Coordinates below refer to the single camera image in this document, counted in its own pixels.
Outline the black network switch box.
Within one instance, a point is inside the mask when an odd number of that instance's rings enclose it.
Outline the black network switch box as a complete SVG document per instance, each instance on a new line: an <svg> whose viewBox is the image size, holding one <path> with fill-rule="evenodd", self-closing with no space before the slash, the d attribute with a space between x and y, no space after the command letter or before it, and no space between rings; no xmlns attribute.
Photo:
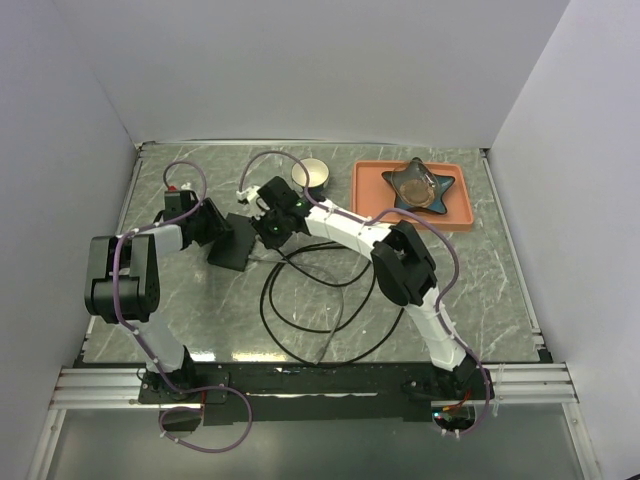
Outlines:
<svg viewBox="0 0 640 480"><path fill-rule="evenodd" d="M244 272L249 255L254 249L256 232L249 217L229 213L225 220L230 231L212 245L207 262L221 268Z"/></svg>

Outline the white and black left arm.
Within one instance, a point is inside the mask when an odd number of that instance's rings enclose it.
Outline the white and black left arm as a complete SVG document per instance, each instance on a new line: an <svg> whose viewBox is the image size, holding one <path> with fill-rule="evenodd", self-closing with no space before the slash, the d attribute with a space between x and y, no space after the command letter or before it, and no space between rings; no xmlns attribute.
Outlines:
<svg viewBox="0 0 640 480"><path fill-rule="evenodd" d="M174 401L190 400L198 389L194 362L162 315L159 259L191 244L228 240L229 223L209 198L169 189L164 210L150 225L119 236L91 240L84 301L90 315L116 324L146 356L146 382Z"/></svg>

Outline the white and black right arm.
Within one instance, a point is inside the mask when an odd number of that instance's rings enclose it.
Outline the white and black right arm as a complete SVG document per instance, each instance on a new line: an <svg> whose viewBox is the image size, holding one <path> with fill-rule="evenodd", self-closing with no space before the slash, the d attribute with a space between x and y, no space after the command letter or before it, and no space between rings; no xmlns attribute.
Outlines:
<svg viewBox="0 0 640 480"><path fill-rule="evenodd" d="M264 246L276 250L294 233L333 241L369 260L380 291L402 307L427 346L437 386L456 399L479 384L491 390L490 377L470 347L458 336L443 304L436 265L415 227L367 219L330 200L295 192L281 177L236 192L249 207L251 224Z"/></svg>

